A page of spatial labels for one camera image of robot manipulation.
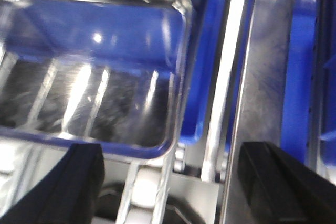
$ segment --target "metal rod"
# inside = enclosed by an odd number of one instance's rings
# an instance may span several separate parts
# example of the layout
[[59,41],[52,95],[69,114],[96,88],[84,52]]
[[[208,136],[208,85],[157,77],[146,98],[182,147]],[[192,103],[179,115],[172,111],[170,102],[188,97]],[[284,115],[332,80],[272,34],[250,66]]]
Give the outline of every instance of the metal rod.
[[205,182],[213,182],[215,180],[222,122],[244,3],[245,0],[231,0],[230,2],[201,173],[201,180]]

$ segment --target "stainless steel panel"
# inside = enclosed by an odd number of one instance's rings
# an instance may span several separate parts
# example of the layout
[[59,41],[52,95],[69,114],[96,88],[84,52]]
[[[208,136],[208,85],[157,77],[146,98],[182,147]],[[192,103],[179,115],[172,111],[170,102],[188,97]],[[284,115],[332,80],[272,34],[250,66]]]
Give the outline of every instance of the stainless steel panel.
[[280,144],[292,0],[255,0],[238,96],[221,223],[254,223],[237,177],[244,141]]

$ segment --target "blue container wall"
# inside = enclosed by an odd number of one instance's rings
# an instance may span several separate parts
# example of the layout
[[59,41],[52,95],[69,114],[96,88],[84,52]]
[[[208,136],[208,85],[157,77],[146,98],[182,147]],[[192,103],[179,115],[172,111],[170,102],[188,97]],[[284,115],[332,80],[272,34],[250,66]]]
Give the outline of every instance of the blue container wall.
[[281,147],[305,161],[315,16],[294,13],[289,46]]

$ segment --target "black plastic part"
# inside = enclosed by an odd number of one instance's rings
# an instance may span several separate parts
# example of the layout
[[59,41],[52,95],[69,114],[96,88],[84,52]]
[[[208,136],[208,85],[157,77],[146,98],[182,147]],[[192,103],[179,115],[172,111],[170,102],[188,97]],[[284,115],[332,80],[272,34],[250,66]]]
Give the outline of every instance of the black plastic part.
[[0,224],[89,224],[104,180],[99,144],[72,144],[65,156]]
[[336,223],[336,186],[272,143],[243,143],[238,177],[258,223]]
[[258,223],[307,223],[305,213],[265,143],[242,145],[238,177]]
[[295,158],[267,144],[284,178],[313,224],[336,223],[336,186]]

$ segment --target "metal tray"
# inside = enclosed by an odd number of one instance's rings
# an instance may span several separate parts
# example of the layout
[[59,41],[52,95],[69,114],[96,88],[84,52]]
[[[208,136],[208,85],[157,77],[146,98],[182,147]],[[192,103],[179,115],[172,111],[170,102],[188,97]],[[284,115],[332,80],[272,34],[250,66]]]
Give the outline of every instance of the metal tray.
[[2,0],[0,134],[163,155],[191,18],[190,0]]

